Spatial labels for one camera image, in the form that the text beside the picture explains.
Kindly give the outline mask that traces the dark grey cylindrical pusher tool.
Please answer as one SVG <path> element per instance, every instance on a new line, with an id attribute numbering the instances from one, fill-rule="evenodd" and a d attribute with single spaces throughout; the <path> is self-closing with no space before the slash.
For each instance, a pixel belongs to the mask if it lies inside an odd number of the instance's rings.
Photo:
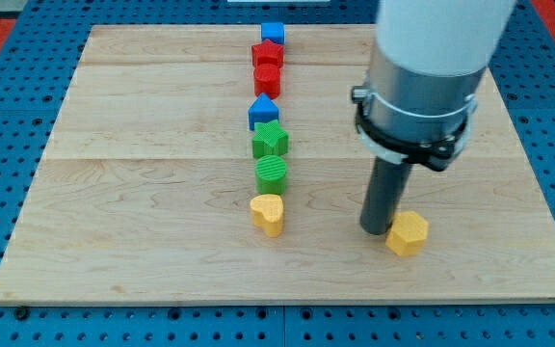
<path id="1" fill-rule="evenodd" d="M 392 164 L 376 158 L 359 222 L 373 235 L 387 232 L 411 172 L 411 164 Z"/>

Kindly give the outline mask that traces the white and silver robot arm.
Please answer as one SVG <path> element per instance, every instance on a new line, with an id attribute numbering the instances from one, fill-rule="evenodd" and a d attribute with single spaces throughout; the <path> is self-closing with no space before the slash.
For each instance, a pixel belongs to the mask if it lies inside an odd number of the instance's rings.
<path id="1" fill-rule="evenodd" d="M 476 91 L 515 0 L 383 0 L 355 128 L 375 155 L 359 222 L 389 229 L 413 166 L 446 170 L 469 141 Z"/>

